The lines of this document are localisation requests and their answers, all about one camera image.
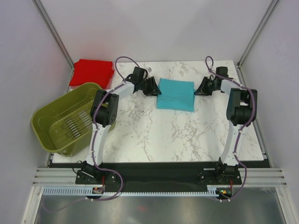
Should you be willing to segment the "teal t shirt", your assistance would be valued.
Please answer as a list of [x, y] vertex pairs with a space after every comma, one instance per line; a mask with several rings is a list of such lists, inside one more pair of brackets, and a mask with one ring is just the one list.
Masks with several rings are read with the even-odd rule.
[[194, 112], [194, 82], [161, 78], [158, 87], [157, 109]]

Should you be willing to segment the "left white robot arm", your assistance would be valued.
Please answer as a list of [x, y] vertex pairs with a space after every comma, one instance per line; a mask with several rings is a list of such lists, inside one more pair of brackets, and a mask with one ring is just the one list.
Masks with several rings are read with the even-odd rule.
[[117, 174], [114, 170], [100, 167], [107, 134], [116, 122], [119, 102], [138, 91], [142, 91], [145, 96], [162, 94], [154, 77], [149, 77], [146, 69], [137, 66], [120, 85], [96, 92], [90, 111], [93, 122], [91, 143], [88, 155], [77, 171], [76, 184], [100, 184], [106, 174]]

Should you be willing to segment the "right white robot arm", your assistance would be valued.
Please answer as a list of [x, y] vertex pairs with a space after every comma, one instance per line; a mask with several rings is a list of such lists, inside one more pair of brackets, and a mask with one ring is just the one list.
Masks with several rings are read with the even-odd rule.
[[256, 119], [257, 90], [243, 87], [230, 78], [227, 67], [217, 67], [216, 72], [209, 71], [214, 77], [204, 77], [194, 95], [211, 96], [214, 91], [226, 93], [226, 118], [229, 121], [229, 129], [225, 148], [215, 169], [207, 171], [201, 178], [215, 184], [241, 184], [238, 154], [248, 127]]

